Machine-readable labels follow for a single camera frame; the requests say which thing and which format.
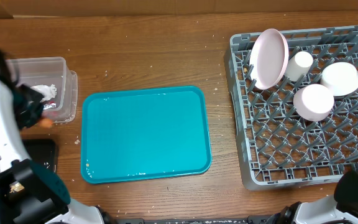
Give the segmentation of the white cup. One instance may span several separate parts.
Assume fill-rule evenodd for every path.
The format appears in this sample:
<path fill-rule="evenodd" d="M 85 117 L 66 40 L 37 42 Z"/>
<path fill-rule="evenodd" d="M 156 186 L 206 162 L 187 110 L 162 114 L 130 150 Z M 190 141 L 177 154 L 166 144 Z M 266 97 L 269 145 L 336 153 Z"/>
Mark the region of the white cup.
<path fill-rule="evenodd" d="M 305 51 L 296 53 L 288 62 L 284 73 L 292 82 L 306 75 L 313 64 L 313 56 Z"/>

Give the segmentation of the large white round plate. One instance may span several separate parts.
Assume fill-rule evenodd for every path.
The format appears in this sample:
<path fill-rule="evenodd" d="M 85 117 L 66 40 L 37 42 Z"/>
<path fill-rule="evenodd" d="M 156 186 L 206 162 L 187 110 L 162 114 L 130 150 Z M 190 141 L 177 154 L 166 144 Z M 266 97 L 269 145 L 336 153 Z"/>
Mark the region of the large white round plate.
<path fill-rule="evenodd" d="M 276 85 L 287 68 L 289 48 L 286 38 L 276 29 L 263 31 L 251 50 L 249 64 L 253 66 L 251 80 L 255 87 L 266 90 Z"/>

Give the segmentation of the small white round plate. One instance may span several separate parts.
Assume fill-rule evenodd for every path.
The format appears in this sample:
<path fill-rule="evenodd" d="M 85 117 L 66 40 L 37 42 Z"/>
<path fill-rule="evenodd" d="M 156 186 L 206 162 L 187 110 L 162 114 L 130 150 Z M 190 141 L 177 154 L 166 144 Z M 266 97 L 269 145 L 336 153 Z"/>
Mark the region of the small white round plate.
<path fill-rule="evenodd" d="M 322 121 L 333 108 L 334 96 L 325 86 L 312 84 L 295 93 L 293 105 L 302 118 L 308 121 Z"/>

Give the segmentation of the red snack wrapper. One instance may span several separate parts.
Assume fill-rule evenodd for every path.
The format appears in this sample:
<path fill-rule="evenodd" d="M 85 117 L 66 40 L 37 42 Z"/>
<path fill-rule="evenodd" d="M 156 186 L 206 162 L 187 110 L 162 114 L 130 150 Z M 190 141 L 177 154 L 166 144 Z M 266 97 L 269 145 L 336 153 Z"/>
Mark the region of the red snack wrapper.
<path fill-rule="evenodd" d="M 56 108 L 56 103 L 46 102 L 44 104 L 44 110 L 52 110 Z"/>

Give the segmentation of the orange carrot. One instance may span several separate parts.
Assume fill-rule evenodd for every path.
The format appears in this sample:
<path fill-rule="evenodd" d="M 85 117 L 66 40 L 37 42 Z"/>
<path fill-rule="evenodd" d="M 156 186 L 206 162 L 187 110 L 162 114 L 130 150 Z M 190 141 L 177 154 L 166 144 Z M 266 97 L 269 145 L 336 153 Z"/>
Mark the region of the orange carrot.
<path fill-rule="evenodd" d="M 38 124 L 42 128 L 51 128 L 53 126 L 53 121 L 48 118 L 42 118 L 39 120 Z"/>

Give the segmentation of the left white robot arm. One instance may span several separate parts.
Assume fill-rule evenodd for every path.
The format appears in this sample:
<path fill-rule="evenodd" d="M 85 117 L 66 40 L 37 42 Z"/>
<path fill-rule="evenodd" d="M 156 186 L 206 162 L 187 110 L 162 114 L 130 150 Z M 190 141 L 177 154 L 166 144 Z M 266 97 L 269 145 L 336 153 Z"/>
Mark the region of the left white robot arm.
<path fill-rule="evenodd" d="M 43 98 L 12 79 L 0 50 L 0 223 L 111 223 L 99 206 L 72 199 L 59 176 L 26 151 L 20 131 L 48 122 Z"/>

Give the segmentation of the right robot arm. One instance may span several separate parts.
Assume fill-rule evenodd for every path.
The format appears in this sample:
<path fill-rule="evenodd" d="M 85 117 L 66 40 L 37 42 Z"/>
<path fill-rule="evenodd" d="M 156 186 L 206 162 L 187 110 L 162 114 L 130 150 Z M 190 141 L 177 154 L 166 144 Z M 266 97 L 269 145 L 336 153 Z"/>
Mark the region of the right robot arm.
<path fill-rule="evenodd" d="M 297 202 L 269 217 L 270 224 L 358 223 L 358 172 L 346 172 L 335 191 L 314 202 Z"/>

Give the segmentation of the white bowl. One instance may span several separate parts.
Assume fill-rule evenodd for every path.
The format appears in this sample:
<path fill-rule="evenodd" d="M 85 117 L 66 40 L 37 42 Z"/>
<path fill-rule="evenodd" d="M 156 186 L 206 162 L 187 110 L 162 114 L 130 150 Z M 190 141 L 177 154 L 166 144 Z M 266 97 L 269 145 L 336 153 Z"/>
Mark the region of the white bowl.
<path fill-rule="evenodd" d="M 358 89 L 358 71 L 351 63 L 333 63 L 322 71 L 320 84 L 334 96 L 351 94 Z"/>

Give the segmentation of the white napkin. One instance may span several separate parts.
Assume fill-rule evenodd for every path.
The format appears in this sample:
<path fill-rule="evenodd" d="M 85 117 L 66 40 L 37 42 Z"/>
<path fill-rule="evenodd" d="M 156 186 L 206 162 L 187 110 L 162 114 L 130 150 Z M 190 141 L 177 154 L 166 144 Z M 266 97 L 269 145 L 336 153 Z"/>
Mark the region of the white napkin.
<path fill-rule="evenodd" d="M 42 98 L 41 102 L 49 101 L 52 98 L 55 98 L 57 95 L 57 88 L 54 84 L 47 86 L 47 85 L 36 85 L 32 86 L 31 89 L 41 93 L 44 97 Z"/>

